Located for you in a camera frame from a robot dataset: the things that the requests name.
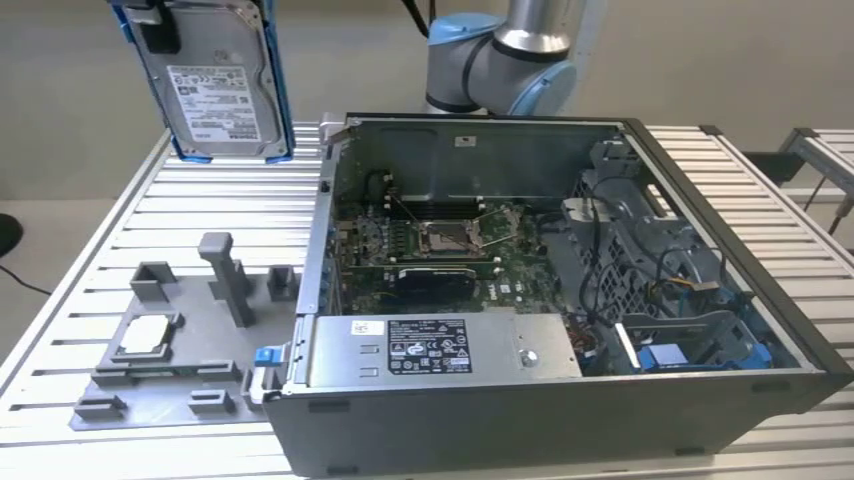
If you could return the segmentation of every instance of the hard drive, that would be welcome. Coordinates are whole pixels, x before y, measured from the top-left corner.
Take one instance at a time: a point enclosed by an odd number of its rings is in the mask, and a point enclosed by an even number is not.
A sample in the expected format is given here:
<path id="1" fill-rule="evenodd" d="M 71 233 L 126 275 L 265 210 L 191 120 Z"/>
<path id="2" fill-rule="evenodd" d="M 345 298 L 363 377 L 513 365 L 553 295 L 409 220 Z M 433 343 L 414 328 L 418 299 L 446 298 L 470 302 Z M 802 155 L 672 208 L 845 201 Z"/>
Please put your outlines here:
<path id="1" fill-rule="evenodd" d="M 185 160 L 290 160 L 273 0 L 109 0 Z"/>

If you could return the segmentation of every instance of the warning label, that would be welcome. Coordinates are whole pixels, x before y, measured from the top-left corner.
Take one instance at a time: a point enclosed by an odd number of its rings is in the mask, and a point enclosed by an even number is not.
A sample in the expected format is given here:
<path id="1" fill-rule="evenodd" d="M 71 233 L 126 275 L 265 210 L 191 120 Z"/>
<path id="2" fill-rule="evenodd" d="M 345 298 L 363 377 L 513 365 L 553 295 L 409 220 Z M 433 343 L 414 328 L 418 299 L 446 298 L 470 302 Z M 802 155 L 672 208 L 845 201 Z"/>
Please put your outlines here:
<path id="1" fill-rule="evenodd" d="M 389 371 L 396 375 L 472 373 L 465 320 L 392 320 Z"/>
<path id="2" fill-rule="evenodd" d="M 193 139 L 258 142 L 258 118 L 243 67 L 167 67 Z"/>

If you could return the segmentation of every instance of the power supply label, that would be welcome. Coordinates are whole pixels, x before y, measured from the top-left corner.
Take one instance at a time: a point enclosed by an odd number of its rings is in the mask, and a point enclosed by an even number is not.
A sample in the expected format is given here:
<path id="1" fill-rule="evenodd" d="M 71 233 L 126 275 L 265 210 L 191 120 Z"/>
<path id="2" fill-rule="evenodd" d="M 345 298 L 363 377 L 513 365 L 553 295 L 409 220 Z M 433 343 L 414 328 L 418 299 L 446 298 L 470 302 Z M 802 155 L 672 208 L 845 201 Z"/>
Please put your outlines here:
<path id="1" fill-rule="evenodd" d="M 472 373 L 466 320 L 392 320 L 389 371 L 396 375 Z"/>

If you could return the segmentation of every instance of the white wall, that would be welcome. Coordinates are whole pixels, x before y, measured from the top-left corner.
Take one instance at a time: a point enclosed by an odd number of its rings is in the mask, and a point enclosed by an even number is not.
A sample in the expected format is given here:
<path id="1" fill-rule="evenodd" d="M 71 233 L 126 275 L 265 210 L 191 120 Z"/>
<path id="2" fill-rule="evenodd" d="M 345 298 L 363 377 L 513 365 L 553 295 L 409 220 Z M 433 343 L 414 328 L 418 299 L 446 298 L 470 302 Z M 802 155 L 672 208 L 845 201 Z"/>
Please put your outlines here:
<path id="1" fill-rule="evenodd" d="M 438 3 L 442 14 L 501 14 L 508 2 Z M 418 110 L 426 45 L 400 1 L 279 5 L 295 116 Z M 854 1 L 609 0 L 609 7 L 573 113 L 714 123 L 752 149 L 777 147 L 796 125 L 854 127 Z M 3 2 L 0 112 L 0 198 L 119 193 L 162 127 L 102 0 Z"/>
<path id="2" fill-rule="evenodd" d="M 854 128 L 853 19 L 851 0 L 609 0 L 574 113 L 716 124 L 744 149 Z"/>

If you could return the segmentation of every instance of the slotted metal surface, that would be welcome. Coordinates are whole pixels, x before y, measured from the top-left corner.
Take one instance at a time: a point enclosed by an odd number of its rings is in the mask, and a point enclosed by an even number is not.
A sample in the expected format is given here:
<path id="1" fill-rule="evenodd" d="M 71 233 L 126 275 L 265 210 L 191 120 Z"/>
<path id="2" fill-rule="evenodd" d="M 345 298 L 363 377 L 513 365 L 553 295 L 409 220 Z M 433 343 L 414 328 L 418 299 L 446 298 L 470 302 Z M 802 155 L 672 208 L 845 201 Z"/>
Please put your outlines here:
<path id="1" fill-rule="evenodd" d="M 696 127 L 652 131 L 854 363 L 851 257 L 725 138 Z M 318 137 L 315 125 L 298 125 L 298 158 L 275 166 L 241 159 L 187 165 L 170 157 L 166 138 L 161 142 L 0 370 L 0 379 L 10 380 L 0 397 L 2 478 L 43 478 L 75 471 L 86 472 L 87 478 L 110 479 L 294 478 L 265 423 L 90 432 L 74 432 L 67 423 L 87 372 L 101 360 L 131 299 L 126 285 L 141 260 L 167 259 L 178 265 L 179 275 L 209 273 L 194 245 L 206 229 L 227 229 L 235 236 L 235 256 L 250 271 L 274 263 L 302 264 L 321 164 Z M 849 388 L 808 414 L 766 421 L 712 458 L 416 478 L 789 480 L 852 478 L 853 472 L 854 389 Z"/>
<path id="2" fill-rule="evenodd" d="M 854 196 L 854 130 L 796 129 L 782 150 L 797 153 Z"/>

